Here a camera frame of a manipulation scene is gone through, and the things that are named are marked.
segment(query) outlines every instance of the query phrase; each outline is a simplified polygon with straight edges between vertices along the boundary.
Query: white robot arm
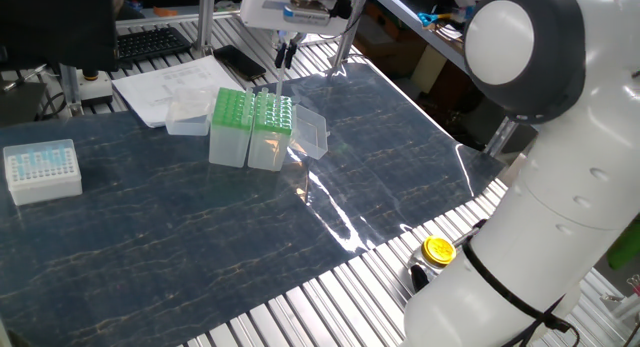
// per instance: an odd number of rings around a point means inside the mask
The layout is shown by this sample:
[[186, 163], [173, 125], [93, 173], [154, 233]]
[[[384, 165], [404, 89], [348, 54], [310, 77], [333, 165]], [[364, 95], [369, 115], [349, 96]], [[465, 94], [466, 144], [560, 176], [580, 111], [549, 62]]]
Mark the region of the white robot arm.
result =
[[[481, 0], [465, 33], [474, 83], [542, 123], [512, 188], [469, 243], [546, 311], [640, 211], [640, 0]], [[406, 346], [503, 346], [534, 319], [461, 253], [405, 310]]]

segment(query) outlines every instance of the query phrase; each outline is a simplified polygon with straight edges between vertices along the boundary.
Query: black phone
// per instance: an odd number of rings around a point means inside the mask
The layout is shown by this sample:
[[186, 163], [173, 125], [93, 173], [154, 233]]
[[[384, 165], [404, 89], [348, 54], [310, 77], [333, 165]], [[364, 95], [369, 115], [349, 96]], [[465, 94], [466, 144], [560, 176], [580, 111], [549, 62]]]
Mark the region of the black phone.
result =
[[264, 67], [257, 64], [234, 46], [229, 45], [218, 48], [213, 51], [213, 55], [247, 81], [262, 77], [267, 73]]

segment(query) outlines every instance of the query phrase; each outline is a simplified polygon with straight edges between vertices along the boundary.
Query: yellow bottle cap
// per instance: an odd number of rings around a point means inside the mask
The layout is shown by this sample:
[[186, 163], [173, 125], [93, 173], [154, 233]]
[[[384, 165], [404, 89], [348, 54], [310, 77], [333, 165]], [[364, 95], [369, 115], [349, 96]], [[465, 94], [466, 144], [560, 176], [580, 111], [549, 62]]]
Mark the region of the yellow bottle cap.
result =
[[422, 243], [422, 255], [431, 263], [446, 266], [456, 258], [456, 249], [444, 238], [429, 236]]

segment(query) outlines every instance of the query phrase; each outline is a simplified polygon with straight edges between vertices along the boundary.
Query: green pipette tip rack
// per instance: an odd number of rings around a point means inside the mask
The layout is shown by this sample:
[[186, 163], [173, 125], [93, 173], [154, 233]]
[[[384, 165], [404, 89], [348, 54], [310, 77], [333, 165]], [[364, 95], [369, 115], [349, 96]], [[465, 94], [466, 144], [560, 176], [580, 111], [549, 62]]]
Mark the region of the green pipette tip rack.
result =
[[276, 106], [276, 95], [263, 88], [256, 97], [255, 106], [255, 130], [291, 135], [295, 113], [291, 98], [281, 96], [280, 104]]
[[250, 131], [255, 113], [255, 95], [252, 92], [251, 88], [245, 92], [220, 88], [211, 128], [223, 126]]

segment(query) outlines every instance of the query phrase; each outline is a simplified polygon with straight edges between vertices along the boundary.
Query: keyboard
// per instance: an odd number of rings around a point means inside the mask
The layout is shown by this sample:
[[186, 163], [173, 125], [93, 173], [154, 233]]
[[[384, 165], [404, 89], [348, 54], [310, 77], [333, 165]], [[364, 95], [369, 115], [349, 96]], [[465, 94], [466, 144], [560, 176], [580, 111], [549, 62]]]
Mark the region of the keyboard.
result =
[[189, 41], [173, 27], [118, 36], [119, 58], [123, 61], [184, 52], [189, 48]]

